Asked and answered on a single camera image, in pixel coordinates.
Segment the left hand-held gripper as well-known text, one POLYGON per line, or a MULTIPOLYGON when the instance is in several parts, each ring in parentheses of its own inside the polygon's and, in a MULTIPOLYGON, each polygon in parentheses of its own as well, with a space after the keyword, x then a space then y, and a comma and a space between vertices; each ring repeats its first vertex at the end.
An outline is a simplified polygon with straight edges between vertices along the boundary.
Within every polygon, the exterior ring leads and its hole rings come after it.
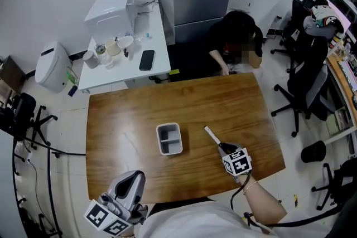
POLYGON ((148 206, 141 205, 145 175, 142 171, 130 171, 114 179, 108 192, 92 200, 84 218, 99 232, 113 238, 132 236, 134 226, 143 224, 148 206))

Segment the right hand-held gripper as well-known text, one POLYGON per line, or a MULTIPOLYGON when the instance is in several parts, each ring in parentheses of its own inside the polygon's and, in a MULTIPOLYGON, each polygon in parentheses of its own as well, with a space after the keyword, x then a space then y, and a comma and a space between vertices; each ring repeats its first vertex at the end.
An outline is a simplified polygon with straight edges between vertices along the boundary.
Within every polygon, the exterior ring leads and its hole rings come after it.
POLYGON ((247 149, 236 143, 222 143, 218 146, 227 173, 236 177, 252 171, 252 159, 247 149))

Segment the white black pen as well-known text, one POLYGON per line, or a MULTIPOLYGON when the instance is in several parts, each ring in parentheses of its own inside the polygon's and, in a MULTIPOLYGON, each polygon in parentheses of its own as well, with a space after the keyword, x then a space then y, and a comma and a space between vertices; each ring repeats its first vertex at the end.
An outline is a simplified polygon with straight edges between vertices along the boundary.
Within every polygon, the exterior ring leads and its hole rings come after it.
POLYGON ((213 139, 213 141, 221 148, 224 149, 223 143, 220 139, 214 134, 214 132, 206 125, 204 126, 204 130, 208 133, 208 135, 213 139))

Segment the white grey pen holder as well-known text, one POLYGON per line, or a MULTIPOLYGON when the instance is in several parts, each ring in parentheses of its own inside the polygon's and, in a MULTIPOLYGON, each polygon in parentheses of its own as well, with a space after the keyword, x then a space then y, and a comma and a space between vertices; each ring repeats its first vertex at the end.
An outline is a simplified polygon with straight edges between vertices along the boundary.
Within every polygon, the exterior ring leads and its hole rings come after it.
POLYGON ((183 151, 180 127, 177 123, 166 123, 156 127, 160 153, 163 156, 178 155, 183 151))

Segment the person's white shirt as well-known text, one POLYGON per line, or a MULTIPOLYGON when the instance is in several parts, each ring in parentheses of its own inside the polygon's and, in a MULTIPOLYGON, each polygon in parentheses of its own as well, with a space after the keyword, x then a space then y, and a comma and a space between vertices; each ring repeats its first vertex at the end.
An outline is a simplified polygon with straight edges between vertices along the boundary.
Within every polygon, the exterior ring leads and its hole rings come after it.
POLYGON ((148 217, 138 238, 267 238, 214 201, 163 210, 148 217))

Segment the black metal stand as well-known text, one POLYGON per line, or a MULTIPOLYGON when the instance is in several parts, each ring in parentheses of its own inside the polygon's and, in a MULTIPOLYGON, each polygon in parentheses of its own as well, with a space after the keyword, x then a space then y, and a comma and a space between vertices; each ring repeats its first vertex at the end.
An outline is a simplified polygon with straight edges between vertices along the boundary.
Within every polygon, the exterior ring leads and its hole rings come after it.
MULTIPOLYGON (((51 205, 52 217, 54 219, 55 231, 45 234, 48 238, 58 236, 62 238, 55 206, 52 195, 51 182, 51 167, 50 167, 50 150, 54 153, 66 155, 85 155, 85 154, 70 154, 60 150, 42 145, 38 142, 35 144, 41 145, 48 149, 47 152, 47 184, 49 200, 51 205)), ((19 201, 17 199, 16 183, 15 183, 15 147, 16 142, 10 134, 0 130, 0 237, 2 238, 29 238, 23 226, 20 211, 19 201)))

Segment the printed cardboard box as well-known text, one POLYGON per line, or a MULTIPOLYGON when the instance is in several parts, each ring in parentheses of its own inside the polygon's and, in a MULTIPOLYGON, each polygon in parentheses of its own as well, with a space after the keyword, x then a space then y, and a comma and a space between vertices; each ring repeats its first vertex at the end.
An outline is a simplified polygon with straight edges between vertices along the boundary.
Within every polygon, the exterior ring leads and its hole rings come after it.
POLYGON ((330 135, 339 134, 351 127, 351 116, 345 106, 330 114, 326 120, 330 135))

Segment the white side table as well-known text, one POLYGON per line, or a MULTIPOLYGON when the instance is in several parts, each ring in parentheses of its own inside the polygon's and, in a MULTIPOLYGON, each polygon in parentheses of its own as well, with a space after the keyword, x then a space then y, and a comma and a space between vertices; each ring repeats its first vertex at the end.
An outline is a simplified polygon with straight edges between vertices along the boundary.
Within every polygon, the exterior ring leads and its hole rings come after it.
POLYGON ((150 39, 134 45, 129 51, 128 57, 125 57, 121 52, 114 56, 114 66, 111 69, 105 68, 102 64, 91 69, 87 64, 84 64, 79 80, 80 90, 152 75, 166 74, 171 70, 160 6, 158 4, 153 6, 152 12, 137 16, 135 33, 138 36, 148 33, 150 39), (155 52, 152 67, 148 71, 141 71, 139 69, 144 50, 153 50, 155 52))

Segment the black smartphone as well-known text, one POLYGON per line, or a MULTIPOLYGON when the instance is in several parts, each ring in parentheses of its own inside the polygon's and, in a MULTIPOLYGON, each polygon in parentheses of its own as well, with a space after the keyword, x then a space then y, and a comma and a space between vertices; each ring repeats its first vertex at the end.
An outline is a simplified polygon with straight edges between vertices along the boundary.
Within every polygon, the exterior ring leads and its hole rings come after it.
POLYGON ((139 70, 150 71, 153 65, 154 56, 155 56, 154 50, 144 50, 142 52, 142 57, 139 64, 139 70))

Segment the curved wooden desk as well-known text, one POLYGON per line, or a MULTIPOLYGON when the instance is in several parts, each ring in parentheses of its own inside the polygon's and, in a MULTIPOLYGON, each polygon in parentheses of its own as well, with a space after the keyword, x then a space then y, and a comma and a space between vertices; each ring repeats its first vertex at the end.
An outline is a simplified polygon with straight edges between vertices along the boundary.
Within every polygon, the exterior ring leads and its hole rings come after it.
POLYGON ((331 55, 326 59, 326 61, 329 71, 332 73, 335 81, 337 82, 339 90, 344 97, 352 121, 351 127, 348 127, 346 130, 338 132, 337 134, 333 135, 332 137, 330 137, 325 141, 325 144, 331 144, 332 142, 335 142, 357 131, 357 110, 353 105, 354 93, 351 91, 349 82, 346 79, 345 74, 343 73, 343 70, 339 65, 341 59, 335 55, 331 55))

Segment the black swivel chair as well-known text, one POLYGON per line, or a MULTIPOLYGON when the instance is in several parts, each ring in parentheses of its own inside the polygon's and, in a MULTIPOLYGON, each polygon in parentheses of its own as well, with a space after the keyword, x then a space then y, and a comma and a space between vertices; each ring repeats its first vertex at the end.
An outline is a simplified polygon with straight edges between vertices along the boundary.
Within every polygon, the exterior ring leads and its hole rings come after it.
POLYGON ((41 119, 41 112, 46 110, 44 105, 40 105, 37 115, 35 116, 36 100, 29 94, 22 93, 20 96, 15 96, 15 116, 14 116, 14 133, 17 138, 27 138, 27 131, 32 129, 31 140, 34 141, 36 136, 39 135, 46 146, 50 146, 41 131, 41 126, 47 123, 49 120, 58 120, 56 115, 49 115, 41 119))

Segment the clear plastic bottle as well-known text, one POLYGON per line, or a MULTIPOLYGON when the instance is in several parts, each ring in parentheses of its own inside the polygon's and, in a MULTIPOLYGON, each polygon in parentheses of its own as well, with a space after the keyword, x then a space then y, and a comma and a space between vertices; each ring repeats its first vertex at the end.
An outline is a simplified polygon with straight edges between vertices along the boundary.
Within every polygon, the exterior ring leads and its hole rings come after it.
POLYGON ((108 54, 107 49, 104 44, 96 44, 95 52, 102 65, 108 66, 112 63, 112 58, 108 54))

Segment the pastel keyboard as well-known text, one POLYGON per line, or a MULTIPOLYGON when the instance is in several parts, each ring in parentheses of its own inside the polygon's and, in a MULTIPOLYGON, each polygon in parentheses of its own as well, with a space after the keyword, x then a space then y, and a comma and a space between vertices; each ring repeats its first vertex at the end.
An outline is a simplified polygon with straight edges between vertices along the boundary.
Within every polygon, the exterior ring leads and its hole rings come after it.
POLYGON ((347 61, 338 61, 338 65, 340 66, 342 73, 344 74, 349 88, 352 93, 357 91, 357 78, 355 77, 349 63, 347 61))

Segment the clear bottle blue cap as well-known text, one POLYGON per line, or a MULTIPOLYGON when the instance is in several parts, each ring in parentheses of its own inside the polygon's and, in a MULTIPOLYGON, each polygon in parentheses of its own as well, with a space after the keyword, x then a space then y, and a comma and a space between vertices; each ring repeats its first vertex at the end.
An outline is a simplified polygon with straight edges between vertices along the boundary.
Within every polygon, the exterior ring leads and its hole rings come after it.
POLYGON ((134 36, 134 42, 135 43, 141 43, 141 42, 144 42, 144 41, 147 41, 147 40, 150 40, 152 37, 149 33, 145 33, 145 34, 142 34, 142 35, 136 35, 134 36))

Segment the brown cabinet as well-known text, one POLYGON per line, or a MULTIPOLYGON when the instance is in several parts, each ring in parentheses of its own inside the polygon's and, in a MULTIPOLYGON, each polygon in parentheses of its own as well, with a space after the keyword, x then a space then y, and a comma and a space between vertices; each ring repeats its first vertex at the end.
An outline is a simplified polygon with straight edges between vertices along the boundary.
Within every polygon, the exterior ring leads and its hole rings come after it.
POLYGON ((14 59, 11 56, 6 57, 0 67, 0 82, 3 81, 12 91, 20 94, 26 80, 26 74, 14 59))

